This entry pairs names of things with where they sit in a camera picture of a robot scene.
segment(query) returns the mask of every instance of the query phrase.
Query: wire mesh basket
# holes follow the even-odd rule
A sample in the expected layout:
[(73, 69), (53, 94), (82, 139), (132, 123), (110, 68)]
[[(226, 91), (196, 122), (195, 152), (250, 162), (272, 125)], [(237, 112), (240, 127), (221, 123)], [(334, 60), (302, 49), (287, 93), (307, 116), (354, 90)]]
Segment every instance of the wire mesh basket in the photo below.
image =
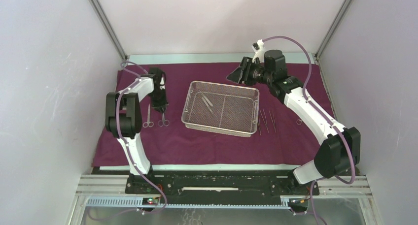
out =
[(255, 88), (194, 81), (181, 121), (191, 129), (250, 137), (257, 132), (259, 98)]

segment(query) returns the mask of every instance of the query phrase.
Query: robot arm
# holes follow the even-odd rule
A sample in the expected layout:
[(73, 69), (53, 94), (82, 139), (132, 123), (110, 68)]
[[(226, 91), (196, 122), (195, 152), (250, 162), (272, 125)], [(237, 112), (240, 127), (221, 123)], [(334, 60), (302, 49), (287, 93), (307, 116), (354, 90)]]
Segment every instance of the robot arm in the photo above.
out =
[[(147, 75), (137, 78), (127, 88), (117, 93), (108, 93), (106, 96), (106, 130), (112, 132), (113, 136), (122, 145), (129, 162), (130, 172), (134, 175), (139, 175), (134, 164), (142, 174), (147, 174), (151, 167), (143, 150), (140, 137), (142, 117), (139, 103), (148, 95), (151, 97), (152, 107), (164, 113), (168, 105), (164, 78), (164, 72), (154, 67), (150, 69)], [(116, 103), (121, 93), (123, 93), (123, 96), (119, 106), (119, 122), (124, 139), (119, 137), (116, 126), (116, 108), (118, 107)]]
[[(273, 96), (301, 118), (321, 145), (312, 161), (289, 172), (288, 178), (291, 184), (298, 186), (323, 177), (331, 178), (350, 168), (347, 151), (334, 127), (342, 132), (349, 145), (354, 165), (358, 164), (360, 160), (358, 130), (347, 129), (337, 122), (312, 99), (307, 91), (305, 92), (307, 99), (305, 98), (303, 84), (296, 77), (287, 74), (285, 57), (280, 50), (264, 52), (262, 42), (254, 44), (253, 47), (256, 51), (254, 58), (244, 57), (240, 66), (228, 75), (227, 79), (249, 86), (256, 83), (266, 84)], [(264, 56), (264, 66), (260, 64), (261, 56)]]

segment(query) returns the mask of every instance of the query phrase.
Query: gray wall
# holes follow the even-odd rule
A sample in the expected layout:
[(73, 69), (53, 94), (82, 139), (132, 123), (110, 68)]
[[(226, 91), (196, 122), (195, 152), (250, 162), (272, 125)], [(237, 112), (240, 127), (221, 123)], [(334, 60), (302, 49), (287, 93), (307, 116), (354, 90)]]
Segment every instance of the gray wall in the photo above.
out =
[(418, 214), (417, 0), (354, 0), (320, 59), (338, 119), (362, 134), (360, 169), (384, 224)]
[(0, 0), (0, 224), (61, 225), (120, 62), (88, 0)]

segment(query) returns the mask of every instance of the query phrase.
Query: scissors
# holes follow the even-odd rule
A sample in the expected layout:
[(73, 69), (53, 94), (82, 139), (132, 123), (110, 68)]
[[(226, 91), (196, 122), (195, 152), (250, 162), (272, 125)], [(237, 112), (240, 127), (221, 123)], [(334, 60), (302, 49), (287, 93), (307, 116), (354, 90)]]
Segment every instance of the scissors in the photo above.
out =
[(148, 121), (142, 124), (144, 128), (151, 128), (154, 126), (154, 123), (149, 120), (150, 113), (151, 113), (151, 105), (149, 104), (148, 105), (148, 119), (147, 119)]
[(166, 119), (166, 116), (164, 113), (161, 113), (162, 119), (158, 121), (158, 125), (160, 127), (168, 127), (170, 124), (170, 121)]

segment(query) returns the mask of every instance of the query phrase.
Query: maroon cloth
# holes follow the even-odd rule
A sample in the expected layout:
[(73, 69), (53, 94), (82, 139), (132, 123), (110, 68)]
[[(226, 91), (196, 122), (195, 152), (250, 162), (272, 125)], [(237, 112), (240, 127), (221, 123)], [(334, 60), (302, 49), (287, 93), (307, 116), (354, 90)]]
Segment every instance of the maroon cloth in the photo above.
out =
[[(226, 76), (238, 63), (213, 64), (162, 64), (157, 66), (167, 74), (166, 91), (169, 106), (166, 119), (168, 127), (159, 127), (161, 114), (151, 110), (152, 128), (142, 128), (141, 139), (151, 164), (304, 164), (312, 160), (319, 149), (318, 142), (305, 124), (297, 125), (298, 116), (274, 98), (266, 85), (253, 87), (260, 91), (260, 109), (265, 110), (270, 133), (261, 121), (261, 133), (251, 137), (238, 137), (188, 129), (181, 122), (186, 95), (192, 81), (208, 81), (233, 85)], [(302, 82), (308, 73), (307, 64), (287, 64), (289, 75)], [(128, 69), (141, 73), (136, 66)], [(130, 73), (120, 71), (117, 91), (135, 79)], [(322, 83), (319, 67), (313, 65), (308, 84), (311, 96), (330, 114), (331, 104)], [(150, 99), (140, 103), (142, 120), (146, 121)], [(268, 110), (274, 112), (277, 133)], [(122, 146), (105, 129), (99, 138), (93, 166), (128, 165)]]

